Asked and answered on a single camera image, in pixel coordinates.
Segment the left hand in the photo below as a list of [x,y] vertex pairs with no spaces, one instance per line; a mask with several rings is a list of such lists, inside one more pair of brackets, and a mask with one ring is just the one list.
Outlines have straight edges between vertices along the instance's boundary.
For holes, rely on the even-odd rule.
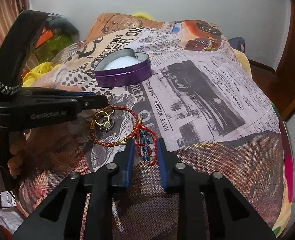
[[9,135],[9,149],[12,157],[8,160],[8,168],[14,178],[21,173],[27,143],[26,135],[29,133],[30,129],[27,129],[20,132],[11,132]]

